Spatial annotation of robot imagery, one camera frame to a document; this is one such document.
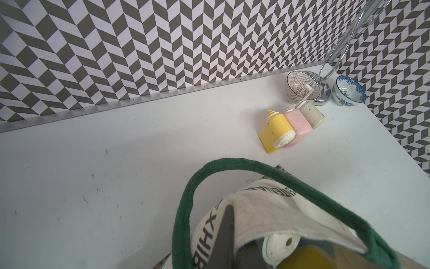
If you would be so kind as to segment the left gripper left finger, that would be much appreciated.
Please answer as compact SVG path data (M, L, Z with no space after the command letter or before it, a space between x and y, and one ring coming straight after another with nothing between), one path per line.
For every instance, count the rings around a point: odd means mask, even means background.
M228 205L219 227L212 253L205 269L233 269L234 268L234 208Z

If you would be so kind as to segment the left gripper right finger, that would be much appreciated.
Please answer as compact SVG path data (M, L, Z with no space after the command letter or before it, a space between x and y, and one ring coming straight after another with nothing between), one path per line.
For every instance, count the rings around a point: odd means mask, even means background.
M267 264L262 256L262 250L257 241L245 244L236 256L237 269L266 269Z

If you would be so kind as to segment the yellow round pencil sharpener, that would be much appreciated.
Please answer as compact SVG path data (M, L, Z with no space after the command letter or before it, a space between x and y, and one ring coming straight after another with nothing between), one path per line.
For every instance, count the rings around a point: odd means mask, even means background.
M334 259L315 245L298 247L282 261L278 269L337 269Z

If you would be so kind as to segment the cream canvas tote bag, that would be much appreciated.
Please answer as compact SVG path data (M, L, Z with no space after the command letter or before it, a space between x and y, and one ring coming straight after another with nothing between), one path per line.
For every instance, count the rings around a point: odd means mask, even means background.
M194 193L209 176L244 170L262 176L225 196L195 228L190 226ZM163 268L205 269L212 253L225 208L234 208L234 269L237 252L265 237L293 234L297 246L315 245L334 259L337 269L418 269L418 262L394 251L371 225L328 196L300 181L281 166L248 159L223 158L198 170L189 180L176 213L172 251Z

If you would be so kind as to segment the yellow block pencil sharpener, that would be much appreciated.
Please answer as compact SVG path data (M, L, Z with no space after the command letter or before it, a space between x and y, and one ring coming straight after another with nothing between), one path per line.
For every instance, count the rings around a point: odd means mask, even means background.
M259 134L265 151L269 154L283 148L296 136L286 117L278 111L269 110L266 125Z

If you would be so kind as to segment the pink rounded pencil sharpener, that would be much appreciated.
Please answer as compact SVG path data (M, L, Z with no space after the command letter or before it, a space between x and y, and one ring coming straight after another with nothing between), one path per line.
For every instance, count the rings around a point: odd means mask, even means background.
M284 147L287 149L295 146L307 136L311 132L312 126L299 110L288 109L284 111L283 115L296 133L294 139Z

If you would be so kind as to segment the white cartoon pencil sharpener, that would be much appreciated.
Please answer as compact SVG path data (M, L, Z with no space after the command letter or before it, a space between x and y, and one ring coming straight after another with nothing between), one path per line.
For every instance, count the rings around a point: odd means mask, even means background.
M309 122L313 130L317 129L325 120L325 115L318 110L318 108L308 102L307 98L313 92L313 88L309 84L305 84L305 89L307 90L306 95L295 105L295 109L300 111L302 115Z

